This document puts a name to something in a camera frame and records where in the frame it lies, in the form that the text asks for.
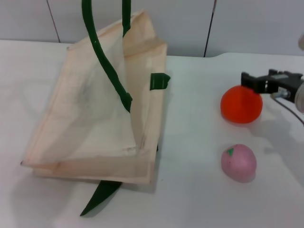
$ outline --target cable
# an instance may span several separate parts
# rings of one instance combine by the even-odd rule
[[[281,103],[280,101],[278,101],[274,95],[270,95],[271,99],[273,99],[275,102],[277,102],[279,105],[281,105],[282,107],[284,107],[285,109],[287,109],[288,111],[290,111],[303,125],[304,125],[304,121],[290,108],[288,108],[285,104]]]

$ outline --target white wall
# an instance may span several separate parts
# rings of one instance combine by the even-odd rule
[[[304,0],[218,0],[207,57],[225,52],[304,55]]]
[[[58,42],[46,0],[0,0],[0,39]]]
[[[149,12],[156,32],[169,44],[170,55],[203,56],[214,0],[132,0],[132,12]],[[81,0],[49,0],[61,42],[87,36]],[[93,0],[96,29],[121,19],[122,0]]]

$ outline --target bag handle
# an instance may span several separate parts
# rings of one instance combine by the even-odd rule
[[[126,92],[124,87],[119,81],[117,72],[114,67],[111,65],[109,60],[104,54],[104,51],[101,48],[98,36],[96,34],[93,13],[92,13],[92,0],[82,0],[82,16],[85,22],[86,30],[89,34],[93,49],[97,58],[103,67],[105,73],[113,84],[115,90],[117,91],[120,100],[122,101],[125,109],[130,112],[132,97],[129,93]],[[131,0],[123,0],[123,36],[130,29],[130,19],[131,19]]]

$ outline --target robotic arm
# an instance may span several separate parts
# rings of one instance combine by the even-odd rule
[[[304,84],[302,74],[270,69],[268,75],[253,77],[243,72],[241,85],[258,94],[271,94],[273,99],[283,98],[295,104],[304,113]]]

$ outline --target green strap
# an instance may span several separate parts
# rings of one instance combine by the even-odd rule
[[[121,184],[121,182],[115,181],[101,181],[80,216],[86,215],[92,209],[97,207],[101,202],[103,202],[105,199],[111,196],[117,189],[119,189]]]
[[[124,18],[123,18],[123,35],[130,29],[130,17],[131,17],[131,0],[123,0],[124,5],[129,6],[129,9],[123,10]],[[98,40],[98,36],[95,31],[93,13],[92,13],[92,1],[91,0],[82,0],[82,16],[85,22],[85,27],[89,34],[94,52],[97,55],[97,58],[103,67],[105,73],[113,84],[115,90],[117,91],[125,109],[130,112],[132,97],[129,93],[127,93],[119,81],[118,75],[106,58],[101,45]],[[105,199],[111,196],[119,187],[121,186],[121,182],[115,181],[100,181],[97,189],[95,190],[93,196],[91,197],[89,203],[83,210],[80,216],[87,214],[89,211],[94,209],[100,203],[102,203]]]
[[[92,13],[92,1],[91,0],[82,0],[82,16],[85,22],[86,30],[89,34],[93,49],[97,55],[97,58],[103,67],[105,73],[108,75],[108,78],[110,79],[111,83],[113,84],[115,90],[117,91],[125,109],[130,112],[131,109],[131,102],[132,97],[129,93],[127,93],[122,86],[122,84],[119,81],[118,75],[109,62],[109,60],[106,58],[99,40],[98,36],[95,31],[94,26],[94,20],[93,20],[93,13]]]
[[[131,0],[123,0],[123,37],[131,28]]]
[[[170,76],[165,73],[152,73],[150,90],[167,88],[169,80]]]

